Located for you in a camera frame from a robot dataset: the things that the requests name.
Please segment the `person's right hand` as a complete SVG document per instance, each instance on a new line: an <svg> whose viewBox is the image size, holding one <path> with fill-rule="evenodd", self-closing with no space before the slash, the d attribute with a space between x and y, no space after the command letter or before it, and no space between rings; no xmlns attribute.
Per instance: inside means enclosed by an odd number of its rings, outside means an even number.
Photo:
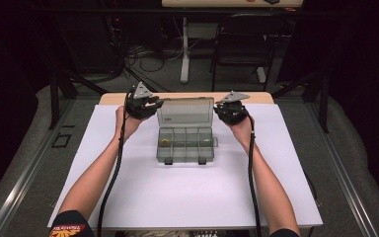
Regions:
<svg viewBox="0 0 379 237"><path fill-rule="evenodd" d="M238 124L230 125L230 129L236 140L247 151L251 146L251 135L255 132L255 121L246 117Z"/></svg>

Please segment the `aluminium floor rail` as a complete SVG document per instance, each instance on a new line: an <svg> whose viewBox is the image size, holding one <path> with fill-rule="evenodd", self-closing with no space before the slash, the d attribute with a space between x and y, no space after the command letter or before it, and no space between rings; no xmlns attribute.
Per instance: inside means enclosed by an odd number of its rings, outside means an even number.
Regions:
<svg viewBox="0 0 379 237"><path fill-rule="evenodd" d="M58 122L51 125L50 104L39 102L37 112L27 130L14 158L0 181L0 236L15 215L18 207L27 194L44 154L55 139L66 117L73 108L75 101L62 102Z"/></svg>
<svg viewBox="0 0 379 237"><path fill-rule="evenodd" d="M305 107L312 118L313 125L317 129L320 137L325 143L330 154L330 162L332 169L335 172L337 180L341 186L341 190L346 199L346 202L351 210L355 222L357 223L362 237L378 237L378 233L374 228L374 225L359 197L342 161L339 153L336 150L335 145L333 144L330 135L326 133L319 122L319 113L316 107L313 104L306 103Z"/></svg>

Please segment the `white table cover sheet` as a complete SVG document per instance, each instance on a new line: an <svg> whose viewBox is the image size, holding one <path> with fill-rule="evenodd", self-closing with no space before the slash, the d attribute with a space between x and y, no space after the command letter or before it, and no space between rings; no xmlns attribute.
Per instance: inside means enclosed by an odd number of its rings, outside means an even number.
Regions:
<svg viewBox="0 0 379 237"><path fill-rule="evenodd" d="M301 226L322 222L281 111L273 104L249 104L256 142L293 205ZM231 130L213 121L218 140L205 165L157 161L158 121L146 120L126 141L108 201L98 203L91 227L110 230L252 228L256 217L248 181L248 158Z"/></svg>

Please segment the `black folding chair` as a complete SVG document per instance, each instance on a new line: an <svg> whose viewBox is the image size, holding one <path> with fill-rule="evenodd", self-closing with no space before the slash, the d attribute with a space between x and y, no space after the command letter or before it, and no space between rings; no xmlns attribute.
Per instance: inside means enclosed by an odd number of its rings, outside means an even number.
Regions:
<svg viewBox="0 0 379 237"><path fill-rule="evenodd" d="M239 13L227 16L217 26L210 64L211 90L215 90L218 66L265 69L264 90L275 50L287 26L279 16Z"/></svg>

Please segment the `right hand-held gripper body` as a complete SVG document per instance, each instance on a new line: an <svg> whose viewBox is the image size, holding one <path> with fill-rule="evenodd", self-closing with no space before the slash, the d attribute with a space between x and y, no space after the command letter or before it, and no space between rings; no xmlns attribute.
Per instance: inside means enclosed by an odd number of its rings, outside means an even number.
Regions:
<svg viewBox="0 0 379 237"><path fill-rule="evenodd" d="M222 110L223 113L223 115L218 116L219 119L227 124L234 125L238 124L244 118L248 117L249 112L242 104L242 101L248 98L249 95L234 91L230 92L220 101L218 101L224 103L221 108L218 108Z"/></svg>

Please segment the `white desk leg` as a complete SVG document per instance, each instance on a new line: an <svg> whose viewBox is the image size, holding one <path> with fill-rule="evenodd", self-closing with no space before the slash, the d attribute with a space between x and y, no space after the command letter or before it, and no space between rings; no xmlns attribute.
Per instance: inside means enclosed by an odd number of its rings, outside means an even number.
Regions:
<svg viewBox="0 0 379 237"><path fill-rule="evenodd" d="M183 17L183 61L181 70L181 82L187 84L190 73L190 57L189 57L189 37L188 37L188 20Z"/></svg>

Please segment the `light wooden background desk top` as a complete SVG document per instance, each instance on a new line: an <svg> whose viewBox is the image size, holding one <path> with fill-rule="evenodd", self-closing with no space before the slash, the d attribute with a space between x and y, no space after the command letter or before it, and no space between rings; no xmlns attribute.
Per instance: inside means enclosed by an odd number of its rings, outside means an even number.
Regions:
<svg viewBox="0 0 379 237"><path fill-rule="evenodd" d="M170 8L300 8L305 0L161 0Z"/></svg>

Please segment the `grey clear plastic organizer box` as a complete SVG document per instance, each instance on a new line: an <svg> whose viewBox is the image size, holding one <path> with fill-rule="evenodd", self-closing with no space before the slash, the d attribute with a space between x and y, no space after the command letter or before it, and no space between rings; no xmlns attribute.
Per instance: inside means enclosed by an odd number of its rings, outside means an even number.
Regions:
<svg viewBox="0 0 379 237"><path fill-rule="evenodd" d="M214 158L212 97L167 98L157 112L159 134L156 157L160 163L205 165ZM169 147L161 147L162 139Z"/></svg>

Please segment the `person's left hand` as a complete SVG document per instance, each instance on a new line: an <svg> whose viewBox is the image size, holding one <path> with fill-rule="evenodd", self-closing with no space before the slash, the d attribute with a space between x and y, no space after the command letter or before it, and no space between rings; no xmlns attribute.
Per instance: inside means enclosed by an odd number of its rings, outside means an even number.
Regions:
<svg viewBox="0 0 379 237"><path fill-rule="evenodd" d="M114 138L126 141L143 123L142 119L132 117L124 108L119 106L115 111Z"/></svg>

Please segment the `dark sleeve with printed patch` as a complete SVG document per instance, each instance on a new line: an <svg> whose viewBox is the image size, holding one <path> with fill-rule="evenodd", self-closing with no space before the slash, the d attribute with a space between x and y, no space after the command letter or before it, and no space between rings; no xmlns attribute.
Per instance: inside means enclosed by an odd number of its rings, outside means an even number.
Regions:
<svg viewBox="0 0 379 237"><path fill-rule="evenodd" d="M48 237L95 237L95 234L80 212L68 210L56 215Z"/></svg>

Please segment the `plain dark sleeve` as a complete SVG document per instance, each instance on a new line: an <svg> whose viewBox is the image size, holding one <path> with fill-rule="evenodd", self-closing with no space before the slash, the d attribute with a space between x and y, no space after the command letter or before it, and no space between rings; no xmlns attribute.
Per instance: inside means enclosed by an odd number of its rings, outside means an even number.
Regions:
<svg viewBox="0 0 379 237"><path fill-rule="evenodd" d="M268 237L300 237L300 236L291 229L278 229L272 232L271 234L269 234Z"/></svg>

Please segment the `black metal stand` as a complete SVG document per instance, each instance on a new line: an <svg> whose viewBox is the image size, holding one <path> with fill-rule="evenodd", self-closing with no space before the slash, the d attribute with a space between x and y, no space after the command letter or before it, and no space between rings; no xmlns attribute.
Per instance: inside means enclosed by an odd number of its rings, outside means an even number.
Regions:
<svg viewBox="0 0 379 237"><path fill-rule="evenodd" d="M92 91L97 92L99 95L104 95L107 92L107 90L70 70L59 70L54 72L49 80L51 105L50 129L54 129L60 119L59 93L62 93L68 100L74 100L77 98L78 91L75 89L74 83L84 85Z"/></svg>
<svg viewBox="0 0 379 237"><path fill-rule="evenodd" d="M319 111L318 111L318 122L325 133L328 133L328 103L329 103L329 77L324 72L312 72L307 76L294 81L282 89L273 92L271 96L279 98L286 93L294 90L301 84L306 83L307 86L303 91L301 96L304 103L313 103L316 101L317 97L320 97Z"/></svg>

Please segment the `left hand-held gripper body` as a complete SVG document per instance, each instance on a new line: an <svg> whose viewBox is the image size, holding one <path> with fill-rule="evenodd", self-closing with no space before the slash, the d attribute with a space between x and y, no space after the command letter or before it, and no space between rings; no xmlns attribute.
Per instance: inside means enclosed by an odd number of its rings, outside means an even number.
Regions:
<svg viewBox="0 0 379 237"><path fill-rule="evenodd" d="M154 109L149 108L153 93L142 83L133 86L125 99L126 112L135 119L146 119L154 115Z"/></svg>

